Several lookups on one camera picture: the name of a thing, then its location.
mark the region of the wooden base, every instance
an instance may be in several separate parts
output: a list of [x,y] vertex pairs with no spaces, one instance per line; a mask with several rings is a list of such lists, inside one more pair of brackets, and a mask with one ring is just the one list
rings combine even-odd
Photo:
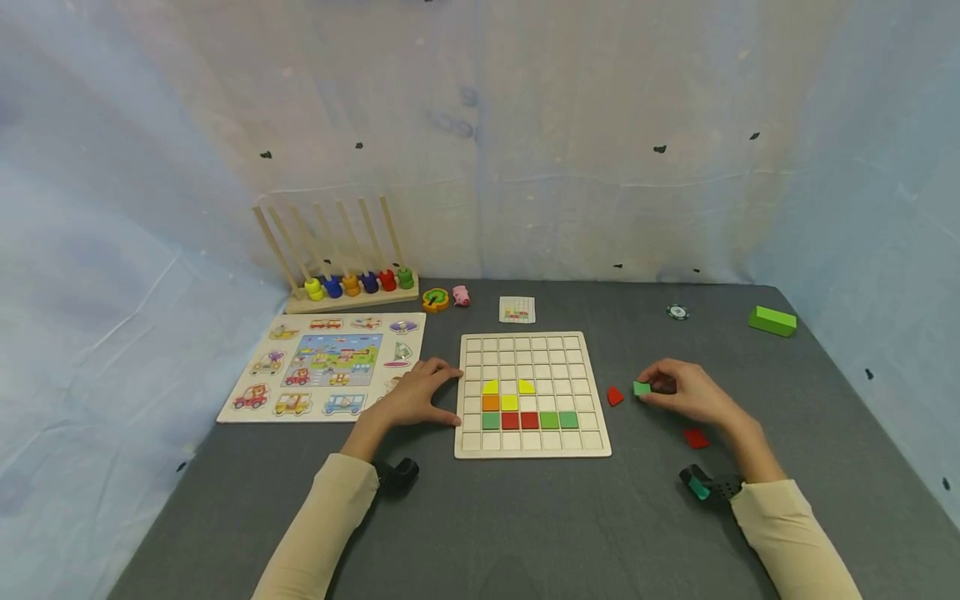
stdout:
[[284,312],[288,315],[305,315],[308,313],[328,313],[337,310],[347,310],[348,308],[361,308],[363,306],[376,306],[378,304],[389,304],[391,302],[404,302],[407,300],[420,299],[420,276],[414,273],[414,286],[409,290],[397,286],[393,292],[379,291],[376,294],[361,293],[359,296],[348,296],[343,294],[340,298],[334,299],[324,297],[319,302],[314,302],[306,296],[303,288],[298,288],[290,293],[287,300],[287,307]]

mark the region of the wooden peg puzzle board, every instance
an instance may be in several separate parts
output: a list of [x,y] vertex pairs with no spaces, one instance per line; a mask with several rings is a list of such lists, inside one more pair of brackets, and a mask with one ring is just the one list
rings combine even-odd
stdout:
[[460,342],[453,455],[610,456],[584,334],[468,334]]
[[217,422],[338,422],[390,392],[420,360],[423,313],[282,315]]

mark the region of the yellow tile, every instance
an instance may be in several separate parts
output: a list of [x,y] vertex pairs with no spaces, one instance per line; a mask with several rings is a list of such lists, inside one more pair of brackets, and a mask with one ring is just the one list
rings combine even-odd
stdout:
[[516,396],[501,396],[500,410],[502,411],[519,410],[519,404],[517,402]]

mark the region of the pink pig toy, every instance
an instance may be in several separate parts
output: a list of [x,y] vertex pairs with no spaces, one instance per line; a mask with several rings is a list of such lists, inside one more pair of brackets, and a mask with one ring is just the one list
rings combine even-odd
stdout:
[[454,306],[470,306],[470,295],[467,293],[466,285],[458,285],[453,288]]

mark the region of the hand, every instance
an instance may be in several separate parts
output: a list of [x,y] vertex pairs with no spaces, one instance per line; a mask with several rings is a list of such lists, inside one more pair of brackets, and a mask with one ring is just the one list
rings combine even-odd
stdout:
[[368,419],[383,420],[388,427],[426,421],[459,425],[460,418],[456,414],[437,408],[430,400],[447,379],[461,375],[462,371],[450,367],[440,358],[431,358],[425,363],[418,361],[400,378],[396,387],[364,415]]
[[640,400],[693,420],[728,429],[749,418],[700,365],[664,358],[644,369],[636,380],[655,390]]

